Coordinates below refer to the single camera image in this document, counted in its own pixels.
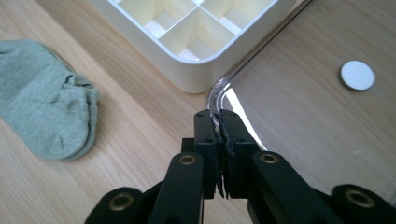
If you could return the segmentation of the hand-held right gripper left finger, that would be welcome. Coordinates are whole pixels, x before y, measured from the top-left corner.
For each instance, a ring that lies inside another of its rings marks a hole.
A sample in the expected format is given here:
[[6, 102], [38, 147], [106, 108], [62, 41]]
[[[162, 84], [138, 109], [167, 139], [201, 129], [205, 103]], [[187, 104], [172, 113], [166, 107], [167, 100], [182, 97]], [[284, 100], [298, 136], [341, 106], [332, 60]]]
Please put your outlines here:
[[204, 159], [204, 193], [206, 199], [213, 199], [216, 190], [221, 196], [222, 165], [219, 150], [219, 135], [208, 109], [196, 113], [194, 121], [194, 152]]

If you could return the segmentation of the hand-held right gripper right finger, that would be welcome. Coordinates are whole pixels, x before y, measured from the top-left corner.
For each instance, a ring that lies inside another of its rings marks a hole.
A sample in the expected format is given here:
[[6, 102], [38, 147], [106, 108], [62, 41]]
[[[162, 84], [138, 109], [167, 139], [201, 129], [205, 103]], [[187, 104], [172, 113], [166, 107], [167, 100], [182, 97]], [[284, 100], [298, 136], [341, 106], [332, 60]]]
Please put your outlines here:
[[260, 149], [240, 116], [233, 111], [222, 109], [219, 112], [219, 126], [225, 144], [223, 180], [226, 195], [246, 199], [252, 186], [252, 156]]

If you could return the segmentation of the white round disc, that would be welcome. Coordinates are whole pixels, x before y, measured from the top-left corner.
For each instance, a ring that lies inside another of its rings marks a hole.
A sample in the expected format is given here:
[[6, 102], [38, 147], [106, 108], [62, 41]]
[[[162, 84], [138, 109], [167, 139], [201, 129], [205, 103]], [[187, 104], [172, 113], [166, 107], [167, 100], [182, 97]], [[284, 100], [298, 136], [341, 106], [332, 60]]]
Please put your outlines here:
[[361, 61], [349, 61], [342, 65], [339, 75], [341, 83], [353, 91], [366, 91], [375, 83], [372, 68]]

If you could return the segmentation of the white divided storage box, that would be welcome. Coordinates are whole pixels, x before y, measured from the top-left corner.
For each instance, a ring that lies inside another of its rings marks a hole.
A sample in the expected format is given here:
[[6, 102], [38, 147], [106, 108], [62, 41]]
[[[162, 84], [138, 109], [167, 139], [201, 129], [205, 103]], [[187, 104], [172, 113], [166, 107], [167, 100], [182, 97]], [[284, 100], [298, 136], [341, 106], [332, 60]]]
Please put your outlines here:
[[303, 0], [85, 0], [179, 89], [201, 93]]

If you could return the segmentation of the green ankle sock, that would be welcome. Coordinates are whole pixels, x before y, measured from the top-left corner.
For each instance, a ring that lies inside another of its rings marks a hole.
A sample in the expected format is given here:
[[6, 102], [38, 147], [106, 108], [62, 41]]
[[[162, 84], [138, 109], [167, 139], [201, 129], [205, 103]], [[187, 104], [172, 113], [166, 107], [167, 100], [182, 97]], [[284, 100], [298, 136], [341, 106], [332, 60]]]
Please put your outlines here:
[[91, 149], [98, 96], [41, 43], [0, 41], [0, 118], [38, 157], [70, 161]]

